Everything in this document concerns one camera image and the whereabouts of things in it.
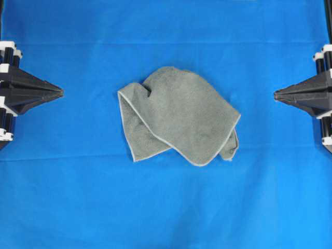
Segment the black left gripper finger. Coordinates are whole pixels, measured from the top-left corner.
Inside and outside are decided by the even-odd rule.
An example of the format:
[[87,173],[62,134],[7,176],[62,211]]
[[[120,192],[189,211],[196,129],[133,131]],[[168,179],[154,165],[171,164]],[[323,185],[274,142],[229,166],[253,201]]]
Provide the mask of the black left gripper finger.
[[63,91],[10,91],[5,97],[5,105],[17,115],[23,115],[34,107],[63,96]]
[[14,87],[18,88],[63,92],[58,86],[41,80],[14,66],[9,67],[9,81]]

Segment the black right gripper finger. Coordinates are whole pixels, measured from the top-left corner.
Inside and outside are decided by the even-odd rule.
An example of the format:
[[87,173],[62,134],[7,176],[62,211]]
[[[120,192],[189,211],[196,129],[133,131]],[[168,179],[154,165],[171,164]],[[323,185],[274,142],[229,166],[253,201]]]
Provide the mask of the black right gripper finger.
[[324,71],[298,84],[277,90],[274,96],[298,93],[318,93],[331,90],[331,70]]
[[307,112],[316,119],[331,117],[331,94],[284,94],[274,95],[276,101]]

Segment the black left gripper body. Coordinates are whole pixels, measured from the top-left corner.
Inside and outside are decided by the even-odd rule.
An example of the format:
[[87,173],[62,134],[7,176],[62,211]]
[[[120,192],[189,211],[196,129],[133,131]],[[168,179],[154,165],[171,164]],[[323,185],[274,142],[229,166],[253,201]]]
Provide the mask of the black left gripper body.
[[1,41],[1,141],[12,141],[18,112],[9,106],[10,67],[19,67],[22,59],[21,50],[14,41]]

